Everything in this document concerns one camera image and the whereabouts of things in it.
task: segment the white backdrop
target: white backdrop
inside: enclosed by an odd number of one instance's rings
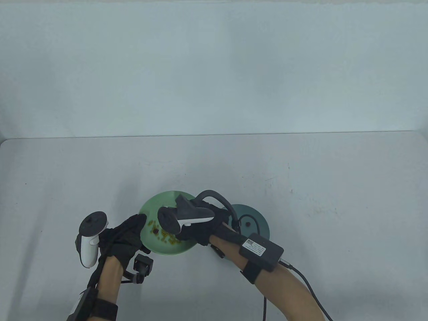
[[[0,4],[0,132],[412,130],[428,4]]]

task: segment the black strap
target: black strap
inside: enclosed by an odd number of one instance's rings
[[[241,273],[251,284],[254,284],[261,270],[261,267],[252,263],[251,261],[248,261],[244,270],[241,271]]]
[[[91,316],[116,321],[117,305],[103,299],[96,299]]]
[[[221,238],[222,240],[228,241],[233,244],[242,245],[243,242],[247,240],[246,236],[243,236],[241,234],[238,234],[235,231],[232,231],[227,226],[224,226],[221,224],[215,231],[214,235],[218,238]]]

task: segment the white table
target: white table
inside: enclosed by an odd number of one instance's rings
[[[265,215],[334,320],[428,319],[428,144],[414,132],[9,140],[0,147],[0,319],[65,320],[92,272],[80,221],[110,226],[165,190]],[[206,247],[151,255],[118,320],[262,319],[262,296]],[[269,320],[283,320],[268,305]]]

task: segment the label sticker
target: label sticker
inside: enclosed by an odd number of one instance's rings
[[[244,244],[242,244],[242,247],[245,247],[247,250],[250,250],[258,256],[262,256],[262,254],[266,251],[266,247],[263,247],[250,239],[246,240]]]

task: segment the hand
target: hand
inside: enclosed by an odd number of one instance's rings
[[[145,214],[135,214],[119,226],[113,229],[105,229],[99,235],[101,255],[115,256],[125,271],[136,251],[141,250],[149,254],[150,250],[141,243],[140,239],[140,232],[146,220]]]
[[[209,238],[216,229],[223,223],[227,224],[229,222],[230,213],[226,209],[218,208],[212,204],[209,204],[205,201],[198,201],[195,199],[190,200],[190,202],[196,207],[209,208],[215,214],[214,218],[211,221],[205,223],[195,223],[190,226],[183,226],[181,232],[175,237],[178,240],[196,240],[199,244],[206,246],[209,243]]]

